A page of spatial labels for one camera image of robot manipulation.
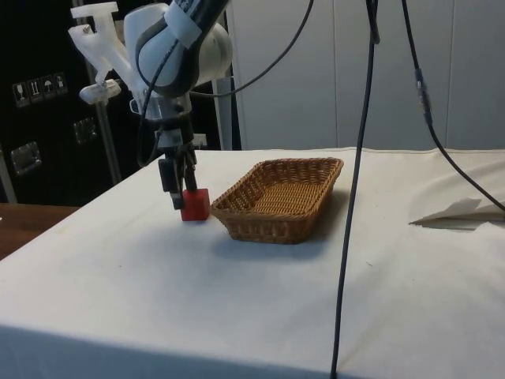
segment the white fabric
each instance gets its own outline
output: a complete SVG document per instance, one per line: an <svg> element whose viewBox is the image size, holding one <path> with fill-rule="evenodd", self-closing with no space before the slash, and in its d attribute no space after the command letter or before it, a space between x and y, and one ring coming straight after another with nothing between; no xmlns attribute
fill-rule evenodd
<svg viewBox="0 0 505 379"><path fill-rule="evenodd" d="M189 49L202 34L198 25L176 2L172 2L165 12L165 22L186 49Z"/></svg>
<svg viewBox="0 0 505 379"><path fill-rule="evenodd" d="M261 160L317 156L346 165L305 244L182 223L154 163L0 262L0 378L326 379L354 150L199 152L197 174L214 199ZM505 230L409 225L450 173L436 152L364 153L340 378L503 377Z"/></svg>
<svg viewBox="0 0 505 379"><path fill-rule="evenodd" d="M502 160L472 163L465 172L496 200L505 204L505 164ZM412 223L440 219L505 220L503 211L476 191L456 171L434 178L414 198L410 209Z"/></svg>

